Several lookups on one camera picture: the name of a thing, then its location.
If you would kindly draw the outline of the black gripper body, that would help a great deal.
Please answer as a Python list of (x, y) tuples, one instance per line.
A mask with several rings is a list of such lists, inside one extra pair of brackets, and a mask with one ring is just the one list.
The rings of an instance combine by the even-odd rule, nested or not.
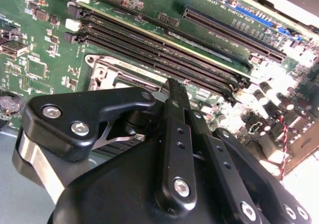
[(197, 203), (182, 217), (155, 200), (162, 148), (139, 144), (78, 177), (63, 191), (51, 224), (236, 224), (212, 185), (204, 161), (194, 158)]

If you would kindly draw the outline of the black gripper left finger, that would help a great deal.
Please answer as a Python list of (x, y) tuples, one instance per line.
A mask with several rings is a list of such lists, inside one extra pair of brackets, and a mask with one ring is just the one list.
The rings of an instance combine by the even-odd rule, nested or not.
[(164, 102), (138, 87), (35, 97), (22, 116), (13, 164), (56, 205), (78, 177), (139, 144), (158, 142), (155, 200), (168, 214), (186, 214), (197, 193), (188, 109), (179, 85), (166, 82)]

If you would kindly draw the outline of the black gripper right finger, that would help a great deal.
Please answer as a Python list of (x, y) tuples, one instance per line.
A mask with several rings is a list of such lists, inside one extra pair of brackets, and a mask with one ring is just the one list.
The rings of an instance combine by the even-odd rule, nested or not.
[(185, 84), (178, 86), (188, 109), (192, 137), (203, 154), (226, 224), (310, 224), (306, 209), (229, 131), (210, 131), (191, 109)]

